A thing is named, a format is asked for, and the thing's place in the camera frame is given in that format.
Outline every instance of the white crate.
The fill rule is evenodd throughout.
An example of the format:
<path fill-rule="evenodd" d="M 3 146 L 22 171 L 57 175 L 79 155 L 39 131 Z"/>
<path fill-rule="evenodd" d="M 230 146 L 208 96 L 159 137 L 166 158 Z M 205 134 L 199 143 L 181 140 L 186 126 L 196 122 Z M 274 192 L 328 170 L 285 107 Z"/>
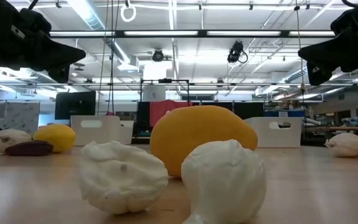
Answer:
<path fill-rule="evenodd" d="M 130 144 L 132 141 L 132 126 L 123 124 L 118 116 L 71 116 L 71 128 L 76 138 L 75 146 L 84 146 L 92 141 L 98 144 L 118 141 Z"/>
<path fill-rule="evenodd" d="M 300 147 L 303 118 L 258 117 L 244 121 L 258 135 L 258 147 Z M 290 123 L 290 128 L 278 125 Z"/>

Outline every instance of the yellow foam object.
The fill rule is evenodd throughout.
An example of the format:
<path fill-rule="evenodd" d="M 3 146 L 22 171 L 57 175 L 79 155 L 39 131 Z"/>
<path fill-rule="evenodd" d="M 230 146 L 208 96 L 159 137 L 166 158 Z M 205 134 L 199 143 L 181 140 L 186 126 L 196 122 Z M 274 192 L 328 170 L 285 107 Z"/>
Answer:
<path fill-rule="evenodd" d="M 230 139 L 246 149 L 258 145 L 255 131 L 232 111 L 220 106 L 191 106 L 175 109 L 157 122 L 150 151 L 164 162 L 170 176 L 181 177 L 182 162 L 197 146 Z"/>
<path fill-rule="evenodd" d="M 53 153 L 62 153 L 74 146 L 75 132 L 64 124 L 50 124 L 36 131 L 34 140 L 49 142 L 53 144 Z"/>

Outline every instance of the hanging cable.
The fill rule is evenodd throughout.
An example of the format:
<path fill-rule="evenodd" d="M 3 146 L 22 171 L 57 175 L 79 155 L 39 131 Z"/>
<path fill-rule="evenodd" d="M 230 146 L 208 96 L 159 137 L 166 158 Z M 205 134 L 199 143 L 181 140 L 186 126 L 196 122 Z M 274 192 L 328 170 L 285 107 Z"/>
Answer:
<path fill-rule="evenodd" d="M 343 2 L 343 4 L 345 4 L 345 5 L 349 6 L 349 7 L 357 7 L 358 6 L 358 4 L 351 3 L 351 2 L 349 2 L 347 0 L 342 0 L 342 2 Z"/>
<path fill-rule="evenodd" d="M 117 13 L 116 13 L 116 24 L 114 26 L 114 20 L 112 19 L 112 15 L 113 15 L 114 9 L 111 8 L 111 28 L 113 29 L 113 33 L 116 33 L 117 31 L 117 26 L 118 26 L 118 8 L 117 8 Z M 114 54 L 116 53 L 116 38 L 114 38 L 112 40 L 112 49 L 111 49 L 111 73 L 110 73 L 110 88 L 109 88 L 109 101 L 108 101 L 108 105 L 107 105 L 107 111 L 109 111 L 110 109 L 110 99 L 111 99 L 111 111 L 113 113 L 113 115 L 115 114 L 115 110 L 114 110 Z"/>
<path fill-rule="evenodd" d="M 302 44 L 301 44 L 301 30 L 300 30 L 300 22 L 299 22 L 299 9 L 300 6 L 298 5 L 298 0 L 295 0 L 295 12 L 296 12 L 296 26 L 297 26 L 297 31 L 298 31 L 298 42 L 299 42 L 299 49 L 302 48 Z M 303 128 L 304 128 L 304 132 L 303 132 L 303 138 L 305 138 L 306 136 L 306 106 L 305 106 L 305 91 L 306 91 L 306 87 L 305 87 L 305 78 L 303 77 L 303 59 L 301 58 L 301 78 L 302 78 L 302 83 L 301 83 L 301 93 L 302 93 L 302 106 L 303 106 Z"/>
<path fill-rule="evenodd" d="M 109 19 L 109 8 L 106 7 L 106 22 L 104 23 L 104 38 L 106 38 L 107 36 L 107 21 Z M 99 111 L 100 111 L 100 96 L 101 96 L 101 90 L 102 90 L 102 79 L 103 79 L 103 67 L 104 67 L 104 56 L 105 56 L 105 50 L 106 50 L 106 44 L 103 44 L 103 54 L 102 54 L 102 69 L 100 72 L 100 81 L 99 81 L 99 97 L 98 97 L 98 112 L 96 113 L 96 115 L 99 115 Z"/>
<path fill-rule="evenodd" d="M 29 9 L 32 10 L 37 3 L 38 3 L 38 0 L 33 0 L 32 3 L 29 6 Z"/>

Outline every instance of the white crumpled object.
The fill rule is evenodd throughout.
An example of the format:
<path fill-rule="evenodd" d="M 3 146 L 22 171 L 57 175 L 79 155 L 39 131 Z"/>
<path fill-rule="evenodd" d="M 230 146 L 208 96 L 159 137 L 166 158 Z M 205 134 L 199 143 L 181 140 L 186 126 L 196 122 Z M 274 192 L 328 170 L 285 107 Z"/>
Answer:
<path fill-rule="evenodd" d="M 32 138 L 24 131 L 16 129 L 5 129 L 0 131 L 0 152 L 5 153 L 5 149 L 19 143 L 29 142 Z"/>
<path fill-rule="evenodd" d="M 341 133 L 326 141 L 331 154 L 336 157 L 358 157 L 358 136 Z"/>
<path fill-rule="evenodd" d="M 142 149 L 113 141 L 81 150 L 80 190 L 92 206 L 115 215 L 140 212 L 166 189 L 164 163 Z"/>
<path fill-rule="evenodd" d="M 181 165 L 191 201 L 186 224 L 245 223 L 266 194 L 263 160 L 236 140 L 198 146 Z"/>

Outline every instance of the wooden table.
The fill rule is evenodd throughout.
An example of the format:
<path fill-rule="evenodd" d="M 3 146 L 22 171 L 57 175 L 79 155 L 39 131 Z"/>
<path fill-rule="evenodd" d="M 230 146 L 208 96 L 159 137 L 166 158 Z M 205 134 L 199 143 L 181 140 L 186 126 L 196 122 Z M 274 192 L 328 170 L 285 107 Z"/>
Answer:
<path fill-rule="evenodd" d="M 251 223 L 358 224 L 358 159 L 333 158 L 323 147 L 257 152 L 265 160 L 268 192 Z M 179 180 L 170 181 L 149 211 L 115 217 L 82 201 L 78 150 L 48 157 L 0 155 L 0 224 L 177 224 L 189 212 Z"/>

